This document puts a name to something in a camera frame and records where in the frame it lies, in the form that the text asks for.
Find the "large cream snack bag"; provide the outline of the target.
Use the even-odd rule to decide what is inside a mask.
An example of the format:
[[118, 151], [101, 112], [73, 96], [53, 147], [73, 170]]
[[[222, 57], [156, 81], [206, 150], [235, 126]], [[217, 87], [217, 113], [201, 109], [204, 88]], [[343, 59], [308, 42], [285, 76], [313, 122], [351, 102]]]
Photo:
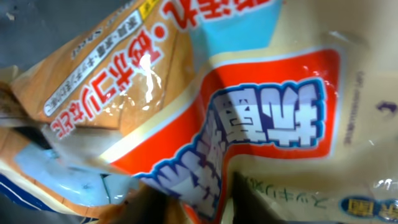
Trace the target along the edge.
[[227, 223], [240, 175], [283, 221], [397, 222], [396, 1], [129, 1], [1, 70], [1, 191], [111, 223]]

